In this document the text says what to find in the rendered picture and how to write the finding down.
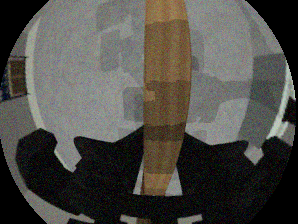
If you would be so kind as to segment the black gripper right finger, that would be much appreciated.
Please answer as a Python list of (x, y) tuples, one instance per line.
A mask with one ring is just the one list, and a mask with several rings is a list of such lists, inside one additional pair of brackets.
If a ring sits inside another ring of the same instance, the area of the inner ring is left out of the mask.
[(194, 194), (193, 188), (196, 188), (197, 184), (208, 175), (210, 168), (218, 159), (238, 155), (239, 152), (245, 153), (249, 145), (247, 143), (249, 140), (243, 139), (234, 141), (234, 143), (231, 141), (226, 144), (209, 145), (185, 132), (176, 167), (182, 194)]

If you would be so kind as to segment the wooden post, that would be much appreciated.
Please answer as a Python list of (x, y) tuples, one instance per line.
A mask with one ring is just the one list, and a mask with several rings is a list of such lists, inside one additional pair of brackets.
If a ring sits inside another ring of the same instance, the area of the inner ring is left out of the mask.
[[(140, 196), (149, 196), (149, 194), (145, 194), (144, 171), (142, 171)], [(162, 194), (154, 194), (154, 196), (162, 196)], [(137, 218), (136, 224), (150, 224), (150, 218)]]

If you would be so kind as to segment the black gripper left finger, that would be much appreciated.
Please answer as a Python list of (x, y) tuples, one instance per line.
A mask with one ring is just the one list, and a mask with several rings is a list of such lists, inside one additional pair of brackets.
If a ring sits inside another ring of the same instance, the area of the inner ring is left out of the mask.
[(73, 143), (81, 159), (84, 156), (86, 159), (116, 167), (122, 183), (126, 186), (125, 193), (134, 193), (134, 185), (137, 183), (140, 164), (144, 157), (144, 127), (137, 128), (116, 143), (82, 136), (74, 137)]

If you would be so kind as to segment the wooden side rail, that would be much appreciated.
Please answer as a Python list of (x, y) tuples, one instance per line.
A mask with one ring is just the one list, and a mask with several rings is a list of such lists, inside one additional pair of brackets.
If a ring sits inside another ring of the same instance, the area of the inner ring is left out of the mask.
[(145, 0), (144, 185), (162, 194), (182, 148), (192, 92), (192, 41), (185, 0)]

